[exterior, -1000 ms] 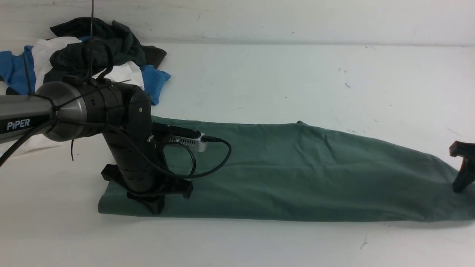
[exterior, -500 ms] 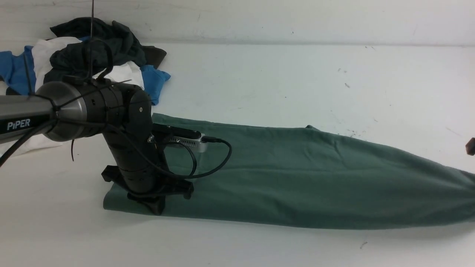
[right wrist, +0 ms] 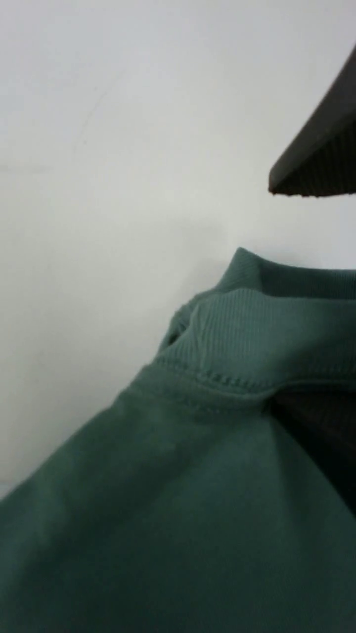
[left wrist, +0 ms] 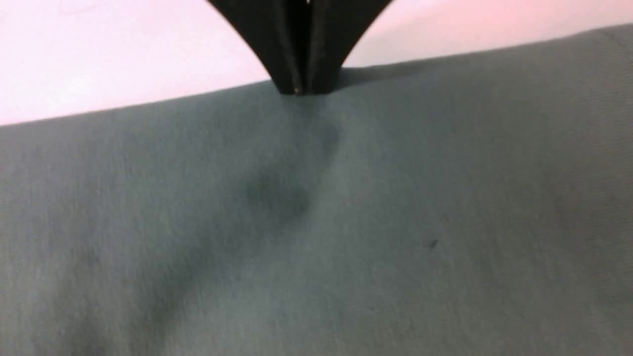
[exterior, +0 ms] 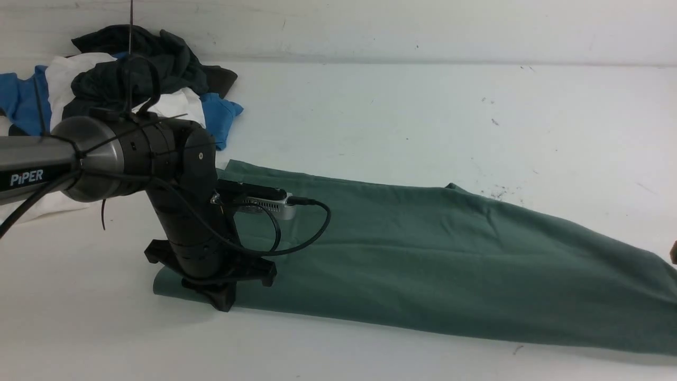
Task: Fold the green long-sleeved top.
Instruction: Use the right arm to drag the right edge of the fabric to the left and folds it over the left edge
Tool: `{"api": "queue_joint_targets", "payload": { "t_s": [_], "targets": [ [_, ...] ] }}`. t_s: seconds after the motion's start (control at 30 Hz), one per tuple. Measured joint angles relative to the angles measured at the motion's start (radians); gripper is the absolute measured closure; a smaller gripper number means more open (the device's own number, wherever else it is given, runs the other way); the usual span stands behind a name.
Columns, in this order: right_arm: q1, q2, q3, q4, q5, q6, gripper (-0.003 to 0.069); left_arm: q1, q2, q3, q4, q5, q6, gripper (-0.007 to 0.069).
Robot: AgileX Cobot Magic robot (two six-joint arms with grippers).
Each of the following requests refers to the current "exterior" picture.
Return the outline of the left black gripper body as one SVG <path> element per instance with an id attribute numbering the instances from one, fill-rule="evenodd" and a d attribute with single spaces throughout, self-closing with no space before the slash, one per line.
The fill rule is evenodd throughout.
<path id="1" fill-rule="evenodd" d="M 273 285 L 274 262 L 240 246 L 235 207 L 220 203 L 223 190 L 214 166 L 214 140 L 189 121 L 166 121 L 157 130 L 169 152 L 150 140 L 154 162 L 168 166 L 146 190 L 166 234 L 144 251 L 148 262 L 179 276 L 180 285 L 205 297 L 234 297 L 237 285 L 258 280 Z"/>

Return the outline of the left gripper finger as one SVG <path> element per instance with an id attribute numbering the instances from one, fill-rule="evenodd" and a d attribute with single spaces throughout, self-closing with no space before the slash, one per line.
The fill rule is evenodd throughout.
<path id="1" fill-rule="evenodd" d="M 204 294 L 215 309 L 227 313 L 236 300 L 236 289 L 235 285 L 208 285 Z"/>

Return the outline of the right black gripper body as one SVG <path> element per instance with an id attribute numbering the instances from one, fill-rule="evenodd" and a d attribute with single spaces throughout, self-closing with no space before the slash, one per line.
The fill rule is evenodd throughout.
<path id="1" fill-rule="evenodd" d="M 673 265 L 677 265 L 677 241 L 674 242 L 670 249 L 670 261 Z"/>

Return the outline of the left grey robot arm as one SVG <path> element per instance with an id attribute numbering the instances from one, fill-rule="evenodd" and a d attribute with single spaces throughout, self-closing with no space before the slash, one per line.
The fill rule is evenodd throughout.
<path id="1" fill-rule="evenodd" d="M 43 137 L 2 137 L 2 204 L 20 203 L 2 235 L 54 192 L 83 203 L 143 192 L 165 234 L 149 243 L 146 260 L 227 312 L 239 283 L 270 287 L 277 269 L 241 245 L 234 214 L 244 195 L 218 178 L 215 154 L 209 133 L 177 116 L 80 116 Z"/>

